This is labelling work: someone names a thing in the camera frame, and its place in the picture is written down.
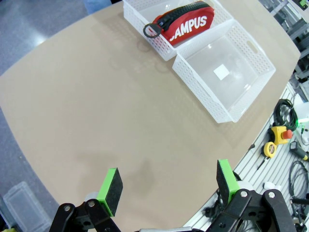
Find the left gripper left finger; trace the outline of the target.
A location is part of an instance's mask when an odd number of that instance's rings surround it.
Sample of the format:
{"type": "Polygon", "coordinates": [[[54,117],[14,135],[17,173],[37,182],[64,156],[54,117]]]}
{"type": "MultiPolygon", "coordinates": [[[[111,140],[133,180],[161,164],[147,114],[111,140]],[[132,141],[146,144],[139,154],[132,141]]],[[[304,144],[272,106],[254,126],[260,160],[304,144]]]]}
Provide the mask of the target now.
{"type": "Polygon", "coordinates": [[[113,221],[123,190],[123,182],[117,168],[110,168],[97,197],[79,206],[64,203],[59,206],[51,232],[119,232],[113,221]]]}

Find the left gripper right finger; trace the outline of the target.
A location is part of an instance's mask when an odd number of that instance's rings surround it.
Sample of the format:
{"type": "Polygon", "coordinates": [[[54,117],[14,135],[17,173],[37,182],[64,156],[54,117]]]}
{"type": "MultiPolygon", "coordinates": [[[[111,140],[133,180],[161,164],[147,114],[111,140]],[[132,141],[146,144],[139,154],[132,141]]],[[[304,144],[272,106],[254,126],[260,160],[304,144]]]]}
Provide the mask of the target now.
{"type": "Polygon", "coordinates": [[[225,208],[210,225],[211,232],[235,232],[241,221],[251,221],[261,232],[296,231],[279,190],[258,194],[240,188],[227,159],[217,160],[216,180],[225,208]]]}

